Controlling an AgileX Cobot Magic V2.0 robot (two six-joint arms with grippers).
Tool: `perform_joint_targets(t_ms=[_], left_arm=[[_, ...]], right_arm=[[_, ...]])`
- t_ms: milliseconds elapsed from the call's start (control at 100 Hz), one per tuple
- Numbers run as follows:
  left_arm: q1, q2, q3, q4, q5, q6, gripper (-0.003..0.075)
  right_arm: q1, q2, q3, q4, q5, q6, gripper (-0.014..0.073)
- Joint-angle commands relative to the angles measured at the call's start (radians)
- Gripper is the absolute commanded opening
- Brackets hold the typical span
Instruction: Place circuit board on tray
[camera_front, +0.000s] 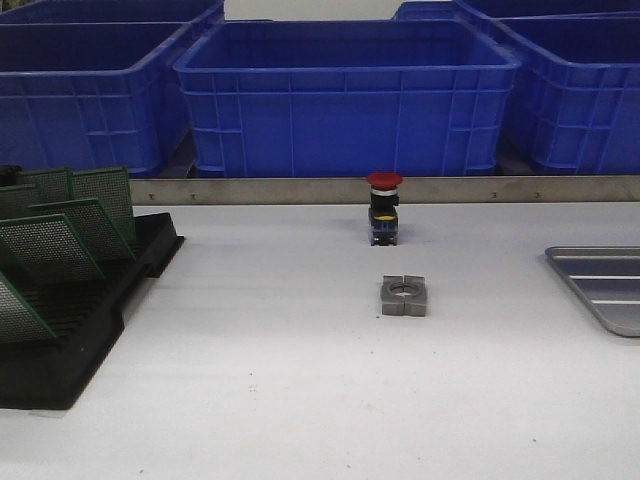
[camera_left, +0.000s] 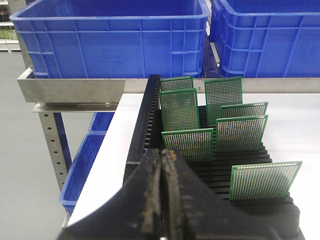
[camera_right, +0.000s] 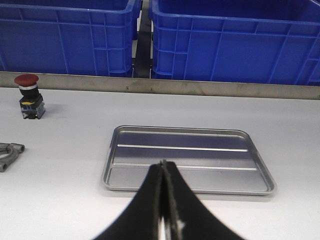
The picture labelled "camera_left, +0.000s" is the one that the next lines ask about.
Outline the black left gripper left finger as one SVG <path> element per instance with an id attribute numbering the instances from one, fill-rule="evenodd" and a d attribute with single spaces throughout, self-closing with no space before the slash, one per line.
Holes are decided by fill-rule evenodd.
<path id="1" fill-rule="evenodd" d="M 122 188 L 101 207 L 64 228 L 59 240 L 158 240 L 161 236 L 157 149 L 148 149 Z"/>

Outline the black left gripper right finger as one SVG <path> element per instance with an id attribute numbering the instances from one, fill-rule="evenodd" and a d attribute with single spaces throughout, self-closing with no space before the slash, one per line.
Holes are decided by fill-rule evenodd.
<path id="1" fill-rule="evenodd" d="M 298 240 L 300 210 L 291 197 L 224 200 L 177 149 L 161 152 L 171 230 L 185 240 Z"/>

